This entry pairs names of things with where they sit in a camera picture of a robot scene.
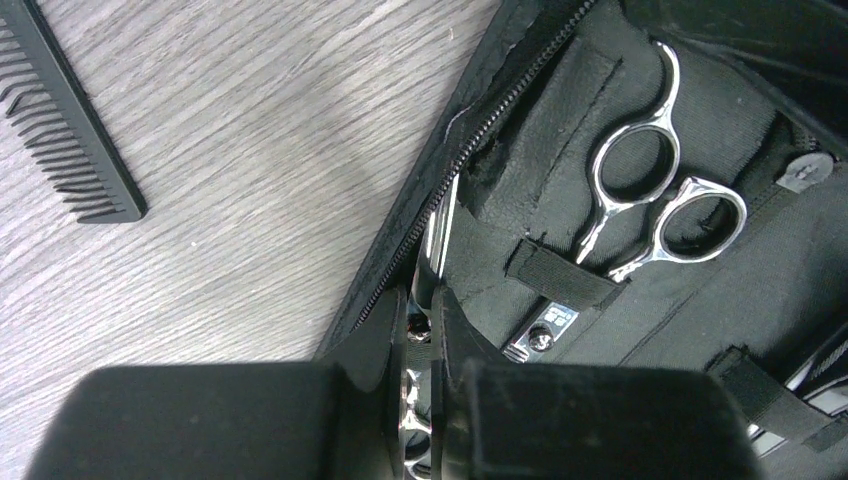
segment comb teeth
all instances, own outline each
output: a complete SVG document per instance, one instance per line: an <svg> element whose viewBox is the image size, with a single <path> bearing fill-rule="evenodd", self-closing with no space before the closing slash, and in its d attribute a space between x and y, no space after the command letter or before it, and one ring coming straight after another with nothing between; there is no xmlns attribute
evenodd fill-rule
<svg viewBox="0 0 848 480"><path fill-rule="evenodd" d="M34 0L0 2L0 102L80 223L144 216L144 198Z"/></svg>

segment black elastic loop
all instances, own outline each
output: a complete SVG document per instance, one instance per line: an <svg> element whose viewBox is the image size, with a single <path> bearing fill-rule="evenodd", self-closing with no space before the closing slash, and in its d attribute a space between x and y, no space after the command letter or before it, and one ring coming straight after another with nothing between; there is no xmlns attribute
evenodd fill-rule
<svg viewBox="0 0 848 480"><path fill-rule="evenodd" d="M506 276L578 312L604 308L623 289L622 285L584 270L527 239L521 240L512 254Z"/></svg>
<svg viewBox="0 0 848 480"><path fill-rule="evenodd" d="M721 380L751 423L787 440L822 451L848 434L844 418L830 417L796 397L739 348L721 354L707 373Z"/></svg>

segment black zippered case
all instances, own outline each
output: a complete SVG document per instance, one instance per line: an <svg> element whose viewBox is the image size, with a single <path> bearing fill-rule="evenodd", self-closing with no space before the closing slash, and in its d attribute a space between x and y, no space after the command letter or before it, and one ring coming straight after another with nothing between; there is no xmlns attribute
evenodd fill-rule
<svg viewBox="0 0 848 480"><path fill-rule="evenodd" d="M593 278L632 254L645 236L649 212L633 209L607 227L579 267L580 285L563 283L568 275L555 271L578 268L575 242L592 204L587 162L598 139L649 111L661 95L664 69L652 40L673 47L680 59L673 115L682 150L678 176L731 186L748 206L748 222L715 260L656 263L608 291L575 293L602 288ZM656 160L661 150L651 135L627 140L611 155L604 184L624 195L650 184L663 167ZM811 152L829 155L832 171L787 190L779 180L791 173L793 159ZM386 288L410 284L430 213L459 173L445 283L495 346L545 298L582 302L545 361L708 370L726 381L747 414L750 399L744 388L733 390L728 352L742 352L765 376L784 382L820 337L831 338L828 332L848 321L846 154L848 14L834 4L506 2L317 355L365 322ZM706 202L680 217L666 238L686 249L721 230L726 212ZM526 268L519 267L539 252L554 259L545 262L548 268L522 273ZM834 395L848 392L837 370L845 350L835 348L819 365L826 368L816 370L828 371ZM805 400L803 389L796 393ZM780 417L773 409L759 413L750 419ZM763 458L771 477L848 473L848 428L842 427L848 421L826 413L835 420L816 442L795 441L812 438L803 428L787 430L788 444ZM793 427L803 423L792 415L785 413Z"/></svg>

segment zipper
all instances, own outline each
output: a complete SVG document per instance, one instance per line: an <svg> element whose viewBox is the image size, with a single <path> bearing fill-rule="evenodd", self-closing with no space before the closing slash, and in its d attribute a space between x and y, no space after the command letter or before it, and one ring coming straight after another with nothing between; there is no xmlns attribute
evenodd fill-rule
<svg viewBox="0 0 848 480"><path fill-rule="evenodd" d="M406 237L404 237L400 247L392 256L391 261L389 261L388 268L380 278L380 282L377 284L376 290L374 290L368 298L368 301L365 303L365 307L359 312L359 317L356 319L356 323L354 323L353 328L351 328L351 332L365 323L365 320L368 318L368 315L371 314L371 310L374 308L374 305L376 305L380 295L382 295L385 291L389 280L395 272L397 272L397 269L403 263L403 260L412 252L412 248L415 246L415 243L427 228L427 221L430 218L430 214L436 211L439 203L447 194L454 177L459 174L460 170L462 170L465 166L465 163L480 146L480 142L483 141L483 138L485 138L486 134L492 128L492 125L497 122L507 108L509 108L509 106L518 99L524 90L527 89L530 83L536 78L536 75L539 74L548 61L553 58L556 52L559 51L559 49L565 44L565 41L571 37L571 34L574 33L574 29L577 27L577 24L583 20L597 1L598 0L585 0L583 2L577 12L568 20L568 23L560 29L559 32L557 32L554 39L551 40L542 53L536 57L530 67L528 67L524 74L521 75L521 78L513 85L506 95L503 96L501 101L498 102L495 109L486 116L486 120L474 130L474 133L468 137L465 142L463 142L462 147L459 150L459 155L457 155L457 157L448 165L444 176L439 181L436 189L430 195L430 199L427 201L426 207L424 210L419 212L418 216L415 218L415 223L412 225L412 229L409 233L407 233Z"/></svg>

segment scissors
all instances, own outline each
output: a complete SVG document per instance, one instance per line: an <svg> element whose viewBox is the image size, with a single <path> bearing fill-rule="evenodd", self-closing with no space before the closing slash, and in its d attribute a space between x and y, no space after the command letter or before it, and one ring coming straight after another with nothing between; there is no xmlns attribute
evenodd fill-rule
<svg viewBox="0 0 848 480"><path fill-rule="evenodd" d="M577 244L576 264L583 263L595 248L604 228L615 216L637 206L660 201L666 197L680 166L680 140L671 114L680 89L680 62L677 53L661 42L654 42L659 48L666 69L665 92L659 106L647 117L632 123L625 123L604 137L595 150L589 168L589 187L593 197L592 222L585 235ZM655 132L665 139L671 155L665 175L651 190L635 199L620 199L610 193L601 179L601 172L610 151L624 138L640 133ZM669 248L665 238L669 222L676 213L686 206L706 198L726 200L735 210L735 224L730 233L709 248L682 254ZM748 211L745 201L738 193L703 178L690 176L681 182L674 197L663 205L651 224L650 234L645 246L630 260L610 269L606 276L621 283L636 269L656 261L674 263L700 263L720 255L742 232ZM565 330L577 318L578 312L555 302L546 302L530 318L530 321L516 333L504 347L503 353L517 363L538 361L541 355L550 350Z"/></svg>

